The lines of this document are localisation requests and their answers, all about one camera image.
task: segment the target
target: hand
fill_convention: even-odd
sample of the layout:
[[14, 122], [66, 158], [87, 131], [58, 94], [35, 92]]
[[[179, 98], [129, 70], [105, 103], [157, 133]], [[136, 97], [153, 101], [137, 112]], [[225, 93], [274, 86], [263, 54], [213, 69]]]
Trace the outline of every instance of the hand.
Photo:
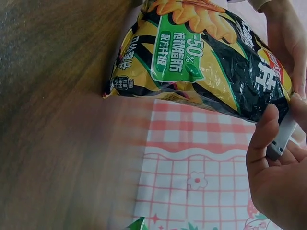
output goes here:
[[273, 0], [260, 10], [267, 18], [270, 50], [291, 76], [294, 91], [305, 98], [306, 33], [293, 6], [289, 0]]
[[[290, 103], [293, 117], [307, 131], [307, 104], [295, 94]], [[279, 113], [268, 105], [256, 125], [246, 156], [251, 197], [256, 209], [284, 230], [307, 226], [307, 150], [289, 141], [282, 157], [265, 157], [266, 147], [277, 136]]]

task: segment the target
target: plastic packaging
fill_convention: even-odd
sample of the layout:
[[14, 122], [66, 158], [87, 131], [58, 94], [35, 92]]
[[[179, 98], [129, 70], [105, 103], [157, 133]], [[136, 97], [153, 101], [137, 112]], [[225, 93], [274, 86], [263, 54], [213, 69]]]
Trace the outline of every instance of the plastic packaging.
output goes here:
[[280, 122], [291, 79], [235, 14], [208, 0], [146, 1], [105, 90], [190, 104], [257, 122], [273, 103]]

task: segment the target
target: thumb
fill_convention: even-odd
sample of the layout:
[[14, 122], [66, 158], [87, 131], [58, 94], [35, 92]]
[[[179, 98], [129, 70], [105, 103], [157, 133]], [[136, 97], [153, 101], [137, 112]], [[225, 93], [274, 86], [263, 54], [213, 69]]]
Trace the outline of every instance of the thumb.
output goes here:
[[265, 157], [266, 148], [278, 134], [278, 117], [279, 112], [276, 106], [269, 104], [256, 125], [256, 131], [246, 154], [246, 166], [250, 182], [252, 182], [254, 176], [269, 167]]
[[307, 132], [307, 104], [302, 98], [294, 93], [290, 101], [290, 110], [293, 119], [299, 124], [302, 130]]
[[293, 86], [294, 91], [305, 98], [306, 67], [307, 67], [307, 44], [300, 42], [293, 49], [294, 70]]

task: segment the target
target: gray device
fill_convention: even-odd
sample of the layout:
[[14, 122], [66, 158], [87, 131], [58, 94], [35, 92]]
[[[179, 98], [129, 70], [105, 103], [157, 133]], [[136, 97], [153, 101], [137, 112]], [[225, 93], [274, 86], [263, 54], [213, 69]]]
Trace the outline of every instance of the gray device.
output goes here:
[[278, 160], [282, 154], [286, 145], [290, 139], [296, 126], [295, 120], [292, 118], [290, 111], [287, 112], [286, 116], [279, 125], [279, 132], [277, 137], [267, 147], [266, 156], [271, 160]]

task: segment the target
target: wooden table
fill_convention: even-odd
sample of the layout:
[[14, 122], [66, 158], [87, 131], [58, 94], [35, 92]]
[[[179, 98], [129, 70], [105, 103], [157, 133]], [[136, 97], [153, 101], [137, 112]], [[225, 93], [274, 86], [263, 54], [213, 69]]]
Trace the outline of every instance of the wooden table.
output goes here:
[[0, 2], [0, 229], [131, 222], [152, 101], [101, 98], [130, 0]]

